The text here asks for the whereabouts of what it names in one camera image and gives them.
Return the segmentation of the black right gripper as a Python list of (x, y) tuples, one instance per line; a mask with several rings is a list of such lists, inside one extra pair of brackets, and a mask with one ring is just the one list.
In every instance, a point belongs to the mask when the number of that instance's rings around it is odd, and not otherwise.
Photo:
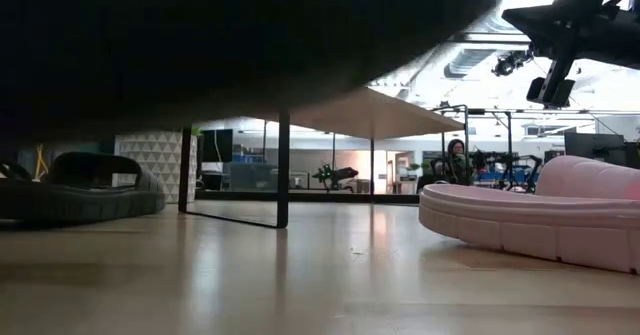
[(502, 18), (526, 35), (533, 52), (551, 65), (531, 82), (526, 99), (546, 107), (567, 105), (575, 82), (568, 78), (578, 58), (601, 50), (605, 27), (617, 14), (603, 0), (554, 0), (549, 5), (506, 9)]

